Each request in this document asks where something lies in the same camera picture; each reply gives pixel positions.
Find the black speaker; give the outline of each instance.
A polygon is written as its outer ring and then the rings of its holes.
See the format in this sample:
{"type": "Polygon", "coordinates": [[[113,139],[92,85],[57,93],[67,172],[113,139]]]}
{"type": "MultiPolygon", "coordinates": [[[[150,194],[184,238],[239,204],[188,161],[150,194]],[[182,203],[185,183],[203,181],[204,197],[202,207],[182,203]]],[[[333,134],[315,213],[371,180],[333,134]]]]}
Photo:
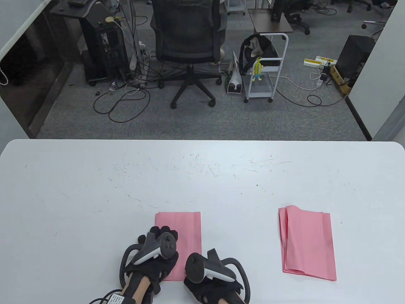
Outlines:
{"type": "Polygon", "coordinates": [[[342,78],[355,78],[373,50],[375,41],[367,36],[349,35],[336,63],[342,78]]]}

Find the chair base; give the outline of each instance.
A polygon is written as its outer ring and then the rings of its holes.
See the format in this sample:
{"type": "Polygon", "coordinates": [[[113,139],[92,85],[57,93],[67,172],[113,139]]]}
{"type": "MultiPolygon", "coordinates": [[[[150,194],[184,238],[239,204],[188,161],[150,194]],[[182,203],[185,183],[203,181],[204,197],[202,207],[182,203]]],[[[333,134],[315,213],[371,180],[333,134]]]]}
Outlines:
{"type": "MultiPolygon", "coordinates": [[[[331,1],[330,1],[330,4],[331,4],[331,5],[334,5],[336,2],[337,2],[337,0],[331,0],[331,1]]],[[[365,0],[349,0],[348,2],[349,2],[349,6],[348,6],[348,8],[347,8],[347,12],[348,12],[348,13],[351,13],[351,12],[352,12],[352,9],[353,9],[353,6],[352,6],[352,5],[353,5],[354,2],[367,5],[367,11],[371,11],[371,4],[370,4],[369,2],[367,2],[367,1],[365,1],[365,0]]]]}
{"type": "Polygon", "coordinates": [[[289,24],[295,24],[295,25],[298,25],[298,26],[304,28],[305,35],[309,35],[311,33],[311,31],[309,30],[309,25],[301,21],[302,18],[300,16],[300,14],[291,14],[290,15],[288,13],[285,13],[284,15],[289,24]]]}
{"type": "Polygon", "coordinates": [[[188,66],[187,67],[187,73],[182,74],[182,75],[176,75],[176,76],[168,76],[164,78],[160,78],[158,80],[158,88],[162,89],[164,88],[164,82],[165,81],[179,81],[179,80],[184,80],[183,84],[181,85],[179,91],[177,92],[176,96],[173,98],[170,108],[171,109],[176,109],[177,108],[177,100],[179,97],[183,94],[183,92],[186,90],[186,88],[192,84],[195,84],[201,91],[203,91],[211,100],[208,102],[208,105],[212,108],[216,104],[216,100],[214,95],[211,94],[211,92],[201,83],[200,79],[213,79],[217,78],[216,84],[221,85],[222,84],[222,77],[220,73],[196,73],[194,72],[194,67],[188,66]]]}

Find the yellow keychain figure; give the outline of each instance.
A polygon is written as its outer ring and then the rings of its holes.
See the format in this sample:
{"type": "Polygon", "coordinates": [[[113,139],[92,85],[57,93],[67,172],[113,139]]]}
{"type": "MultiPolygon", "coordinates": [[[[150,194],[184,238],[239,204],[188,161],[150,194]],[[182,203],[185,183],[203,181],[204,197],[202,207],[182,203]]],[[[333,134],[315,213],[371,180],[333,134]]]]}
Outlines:
{"type": "Polygon", "coordinates": [[[262,58],[261,58],[261,57],[258,57],[258,58],[257,58],[257,65],[255,66],[254,71],[253,71],[254,77],[253,77],[252,81],[255,81],[256,78],[257,78],[259,81],[262,80],[262,78],[260,77],[260,75],[261,75],[261,73],[262,73],[263,65],[260,63],[260,59],[262,59],[262,58]]]}

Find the black glove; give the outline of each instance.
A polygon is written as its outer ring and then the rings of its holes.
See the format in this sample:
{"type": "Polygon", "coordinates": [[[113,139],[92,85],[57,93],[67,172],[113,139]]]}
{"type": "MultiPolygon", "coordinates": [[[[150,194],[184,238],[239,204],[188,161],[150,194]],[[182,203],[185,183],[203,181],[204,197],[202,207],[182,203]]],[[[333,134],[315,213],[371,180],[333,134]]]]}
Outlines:
{"type": "Polygon", "coordinates": [[[242,285],[237,281],[225,282],[205,277],[201,283],[193,283],[187,277],[184,285],[193,293],[194,297],[202,304],[218,304],[220,299],[226,300],[229,304],[243,303],[235,292],[241,293],[242,285]]]}
{"type": "MultiPolygon", "coordinates": [[[[159,229],[159,227],[157,226],[154,226],[150,229],[150,232],[152,232],[155,235],[155,239],[157,239],[164,232],[171,233],[176,241],[178,239],[177,231],[170,230],[168,226],[163,226],[161,229],[159,229]]],[[[138,243],[141,245],[145,243],[145,240],[146,240],[145,235],[140,235],[138,237],[138,243]]],[[[173,267],[176,265],[178,258],[179,253],[176,251],[173,257],[171,257],[170,259],[164,259],[161,255],[159,255],[156,259],[150,258],[149,260],[139,265],[134,265],[133,263],[130,262],[124,268],[124,272],[126,273],[127,276],[129,276],[131,273],[133,273],[132,276],[135,275],[139,276],[139,274],[147,276],[151,281],[151,286],[149,287],[148,292],[153,290],[155,294],[158,294],[160,292],[159,282],[161,282],[164,278],[166,278],[169,275],[173,267]]]]}

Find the water bottle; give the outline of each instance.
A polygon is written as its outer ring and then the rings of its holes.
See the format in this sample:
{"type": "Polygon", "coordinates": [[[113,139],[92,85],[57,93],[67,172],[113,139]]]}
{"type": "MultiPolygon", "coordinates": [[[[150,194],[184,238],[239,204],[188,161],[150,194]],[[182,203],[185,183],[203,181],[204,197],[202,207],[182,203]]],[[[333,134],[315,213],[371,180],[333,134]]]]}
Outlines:
{"type": "Polygon", "coordinates": [[[109,88],[110,94],[111,95],[114,94],[116,89],[117,89],[117,82],[115,80],[113,80],[113,82],[111,82],[111,85],[109,88]]]}

